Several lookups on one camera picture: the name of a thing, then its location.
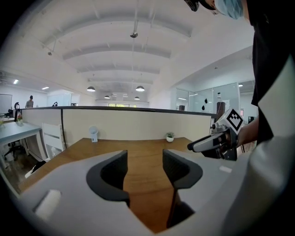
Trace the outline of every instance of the blue face mask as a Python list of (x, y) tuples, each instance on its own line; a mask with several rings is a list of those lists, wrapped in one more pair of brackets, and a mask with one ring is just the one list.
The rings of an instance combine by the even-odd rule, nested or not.
[(215, 0), (215, 6), (222, 14), (235, 20), (244, 15), (241, 0)]

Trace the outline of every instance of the gray desk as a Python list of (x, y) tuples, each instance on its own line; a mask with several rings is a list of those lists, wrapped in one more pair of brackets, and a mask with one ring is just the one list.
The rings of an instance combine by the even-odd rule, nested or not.
[[(19, 122), (12, 122), (4, 124), (0, 126), (0, 146), (14, 142), (19, 139), (24, 139), (36, 135), (37, 144), (40, 150), (41, 157), (43, 160), (45, 160), (46, 155), (40, 137), (40, 130), (41, 128), (39, 126), (29, 123), (19, 124)], [(3, 158), (0, 159), (3, 166), (6, 168)]]

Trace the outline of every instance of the ceiling beam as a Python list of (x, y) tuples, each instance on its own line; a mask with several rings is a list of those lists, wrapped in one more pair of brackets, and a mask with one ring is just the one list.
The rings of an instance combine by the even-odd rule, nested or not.
[[(95, 26), (100, 24), (109, 24), (111, 26), (112, 23), (121, 22), (134, 24), (134, 16), (111, 16), (111, 17), (101, 17), (99, 19), (84, 19), (80, 22), (75, 22), (74, 25), (70, 25), (67, 28), (63, 29), (63, 32), (60, 32), (56, 35), (59, 39), (67, 34), (71, 34), (77, 30), (80, 30), (84, 27)], [(138, 17), (138, 25), (147, 24), (150, 26), (150, 19), (148, 17)], [(153, 21), (153, 29), (155, 30), (164, 30), (170, 33), (173, 33), (179, 37), (184, 39), (188, 39), (191, 36), (191, 31), (189, 29), (185, 29), (183, 26), (177, 26), (174, 23), (170, 23), (164, 20), (154, 20)], [(45, 45), (49, 45), (55, 40), (54, 37), (50, 36), (46, 40), (44, 40)]]
[[(95, 82), (95, 83), (132, 83), (131, 78), (89, 78), (89, 82)], [(134, 79), (134, 84), (145, 84), (145, 85), (152, 85), (152, 80), (142, 80), (142, 79)]]
[[(102, 44), (102, 45), (93, 46), (93, 47), (80, 48), (80, 50), (77, 49), (77, 50), (66, 53), (65, 55), (63, 55), (63, 59), (68, 60), (74, 57), (87, 55), (91, 53), (119, 52), (119, 51), (132, 52), (132, 44)], [(147, 45), (147, 49), (145, 50), (144, 48), (142, 48), (142, 44), (135, 44), (134, 52), (147, 53), (147, 54), (164, 57), (168, 59), (171, 56), (170, 50), (165, 50), (159, 47), (153, 47), (149, 45)]]
[[(111, 65), (94, 65), (93, 68), (78, 68), (80, 73), (89, 72), (89, 71), (132, 71), (131, 65), (116, 65), (116, 67)], [(139, 66), (134, 66), (133, 71), (142, 72), (142, 73), (151, 73), (151, 74), (160, 74), (160, 69), (147, 68), (143, 67), (142, 69)]]

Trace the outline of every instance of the window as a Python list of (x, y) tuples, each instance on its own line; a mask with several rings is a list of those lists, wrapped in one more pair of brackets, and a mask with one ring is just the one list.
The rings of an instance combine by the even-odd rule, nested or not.
[(136, 108), (136, 105), (130, 105), (130, 104), (113, 104), (113, 103), (109, 103), (109, 106), (112, 106), (112, 107), (135, 107)]

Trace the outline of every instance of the wooden desk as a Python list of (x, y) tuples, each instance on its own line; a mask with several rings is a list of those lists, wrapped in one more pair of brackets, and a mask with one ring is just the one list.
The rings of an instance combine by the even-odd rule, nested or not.
[(166, 229), (173, 197), (173, 187), (162, 167), (163, 149), (187, 150), (191, 141), (166, 140), (112, 141), (92, 143), (83, 138), (43, 165), (19, 186), (23, 192), (60, 165), (93, 156), (128, 150), (128, 172), (124, 190), (130, 195), (130, 210), (154, 233)]

